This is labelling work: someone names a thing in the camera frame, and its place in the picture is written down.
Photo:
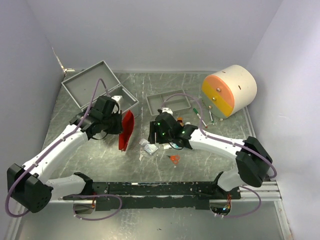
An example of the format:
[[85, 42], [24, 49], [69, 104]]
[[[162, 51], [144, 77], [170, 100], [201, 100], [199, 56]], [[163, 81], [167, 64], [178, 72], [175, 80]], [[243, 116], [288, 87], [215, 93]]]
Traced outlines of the red first aid pouch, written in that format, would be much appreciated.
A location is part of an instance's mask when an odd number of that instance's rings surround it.
[[131, 110], [129, 110], [125, 114], [121, 124], [123, 130], [118, 138], [118, 149], [125, 152], [128, 147], [129, 140], [131, 138], [135, 125], [135, 117]]

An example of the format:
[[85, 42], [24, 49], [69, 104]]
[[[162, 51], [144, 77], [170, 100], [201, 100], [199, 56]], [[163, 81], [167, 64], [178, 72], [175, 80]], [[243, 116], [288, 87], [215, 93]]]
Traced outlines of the clear bag of pads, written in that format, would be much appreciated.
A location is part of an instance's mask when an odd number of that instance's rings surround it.
[[153, 155], [158, 150], [158, 147], [155, 144], [149, 143], [149, 141], [144, 138], [139, 141], [139, 144], [149, 155]]

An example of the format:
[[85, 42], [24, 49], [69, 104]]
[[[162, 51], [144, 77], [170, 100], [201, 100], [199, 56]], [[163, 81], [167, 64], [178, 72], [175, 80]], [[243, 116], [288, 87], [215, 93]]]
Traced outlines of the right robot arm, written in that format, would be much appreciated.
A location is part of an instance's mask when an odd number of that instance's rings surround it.
[[173, 143], [182, 149], [202, 150], [234, 160], [235, 166], [220, 172], [213, 181], [211, 192], [218, 199], [243, 185], [261, 187], [273, 162], [255, 137], [234, 139], [212, 134], [192, 124], [181, 125], [168, 112], [160, 113], [149, 123], [148, 141]]

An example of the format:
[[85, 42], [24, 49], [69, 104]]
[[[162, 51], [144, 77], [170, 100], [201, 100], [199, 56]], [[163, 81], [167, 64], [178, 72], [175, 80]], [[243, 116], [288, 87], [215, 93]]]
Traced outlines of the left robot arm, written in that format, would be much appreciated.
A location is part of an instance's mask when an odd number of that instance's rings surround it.
[[21, 166], [14, 163], [9, 167], [5, 205], [14, 199], [28, 212], [37, 213], [51, 199], [71, 195], [89, 199], [94, 194], [90, 177], [81, 172], [57, 179], [52, 179], [51, 175], [67, 157], [96, 134], [122, 133], [122, 100], [121, 95], [98, 97], [93, 107], [75, 115], [63, 132], [38, 155]]

